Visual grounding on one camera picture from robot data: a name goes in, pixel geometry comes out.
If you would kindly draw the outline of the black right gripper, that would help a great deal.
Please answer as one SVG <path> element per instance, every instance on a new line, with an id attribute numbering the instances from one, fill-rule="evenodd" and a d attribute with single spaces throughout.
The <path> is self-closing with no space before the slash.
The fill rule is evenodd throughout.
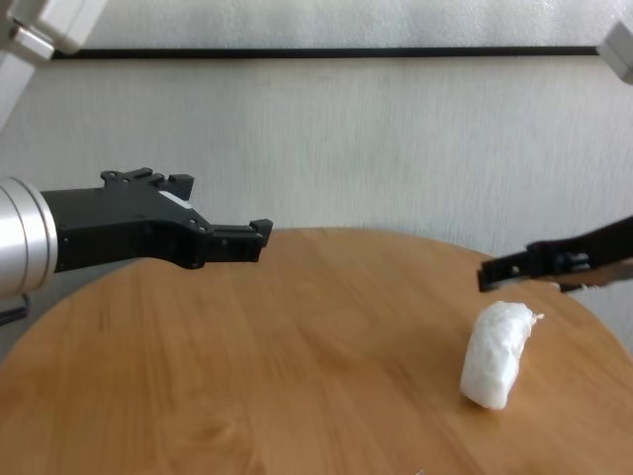
<path id="1" fill-rule="evenodd" d="M 483 262 L 477 272 L 482 293 L 524 280 L 549 280 L 569 290 L 631 278 L 631 217 L 581 236 L 534 242 L 521 252 Z"/>

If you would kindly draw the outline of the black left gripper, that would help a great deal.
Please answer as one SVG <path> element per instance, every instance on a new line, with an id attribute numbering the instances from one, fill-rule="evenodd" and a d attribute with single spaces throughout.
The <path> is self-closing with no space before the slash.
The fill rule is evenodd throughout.
<path id="1" fill-rule="evenodd" d="M 273 222 L 212 226 L 188 200 L 194 177 L 151 168 L 105 170 L 95 188 L 44 191 L 57 233 L 55 270 L 65 272 L 139 257 L 185 268 L 257 262 Z"/>

